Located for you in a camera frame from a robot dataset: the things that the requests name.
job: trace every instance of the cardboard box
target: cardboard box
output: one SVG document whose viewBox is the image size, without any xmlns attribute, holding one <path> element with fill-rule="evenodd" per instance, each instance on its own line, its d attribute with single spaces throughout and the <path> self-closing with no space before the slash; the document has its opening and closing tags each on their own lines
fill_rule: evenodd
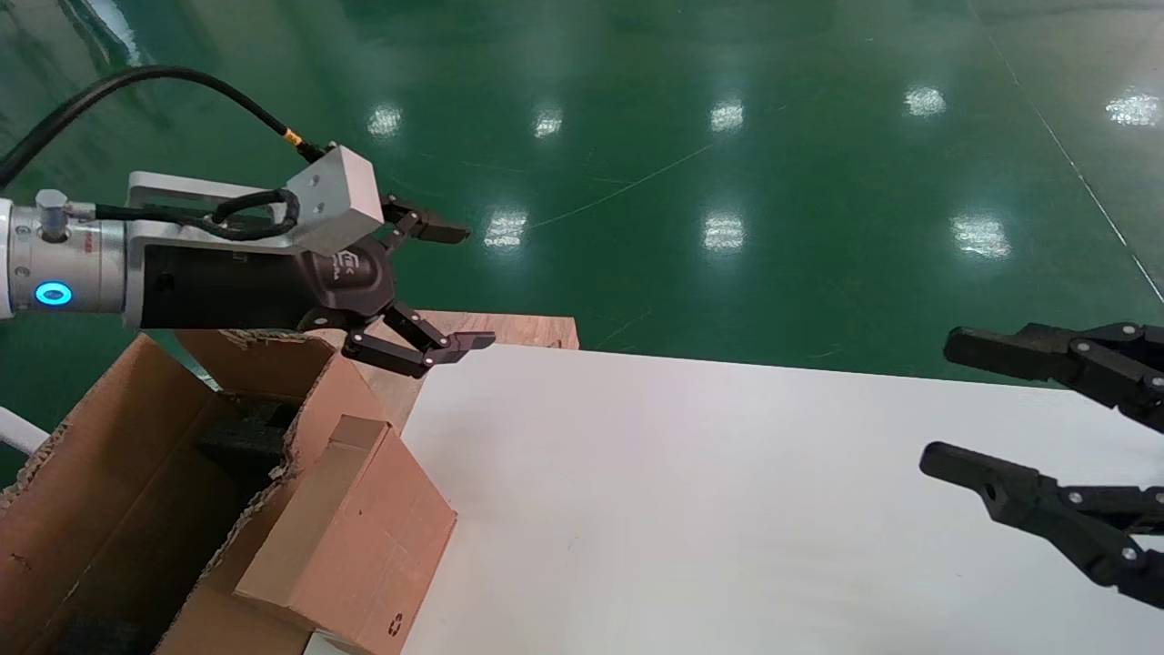
<svg viewBox="0 0 1164 655">
<path fill-rule="evenodd" d="M 352 363 L 319 340 L 178 339 L 221 392 L 140 336 L 0 494 L 5 655 L 51 653 L 79 618 L 132 625 L 161 655 L 300 655 L 307 645 L 301 621 L 234 590 L 340 418 L 383 422 L 383 411 Z M 301 403 L 285 465 L 249 503 L 194 447 L 240 397 Z"/>
<path fill-rule="evenodd" d="M 455 522 L 395 429 L 346 417 L 235 593 L 345 653 L 395 655 Z"/>
</svg>

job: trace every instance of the white table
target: white table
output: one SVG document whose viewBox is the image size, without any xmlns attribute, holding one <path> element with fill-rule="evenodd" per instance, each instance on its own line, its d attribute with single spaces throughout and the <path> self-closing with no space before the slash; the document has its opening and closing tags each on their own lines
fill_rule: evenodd
<svg viewBox="0 0 1164 655">
<path fill-rule="evenodd" d="M 1164 480 L 1069 392 L 495 347 L 404 437 L 460 524 L 405 655 L 1133 654 L 1164 613 L 923 476 L 946 441 Z"/>
</svg>

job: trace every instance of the metal cylinder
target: metal cylinder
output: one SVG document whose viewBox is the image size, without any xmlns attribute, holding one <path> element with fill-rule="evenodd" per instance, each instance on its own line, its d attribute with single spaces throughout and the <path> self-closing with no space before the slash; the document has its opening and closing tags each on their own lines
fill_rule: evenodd
<svg viewBox="0 0 1164 655">
<path fill-rule="evenodd" d="M 8 219 L 8 294 L 15 311 L 118 313 L 126 293 L 121 221 L 68 219 L 63 240 L 45 240 L 43 211 L 13 206 Z"/>
</svg>

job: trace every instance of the box flap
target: box flap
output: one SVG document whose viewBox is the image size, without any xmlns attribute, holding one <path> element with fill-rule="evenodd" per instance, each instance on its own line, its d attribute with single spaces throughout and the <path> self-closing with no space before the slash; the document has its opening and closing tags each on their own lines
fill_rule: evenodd
<svg viewBox="0 0 1164 655">
<path fill-rule="evenodd" d="M 399 433 L 343 418 L 235 593 L 347 653 L 395 655 L 455 522 Z"/>
<path fill-rule="evenodd" d="M 253 330 L 177 330 L 178 343 L 223 391 L 301 399 L 335 349 L 315 337 Z"/>
<path fill-rule="evenodd" d="M 324 533 L 388 434 L 386 423 L 340 419 L 332 439 L 255 555 L 235 591 L 288 607 Z"/>
<path fill-rule="evenodd" d="M 141 596 L 166 583 L 141 570 L 183 555 L 171 539 L 180 531 L 148 519 L 197 512 L 219 493 L 221 474 L 183 444 L 192 427 L 228 411 L 149 337 L 126 349 L 0 497 L 5 653 L 43 652 L 78 604 L 150 618 Z M 163 470 L 176 477 L 159 478 Z M 90 593 L 102 585 L 104 598 Z"/>
</svg>

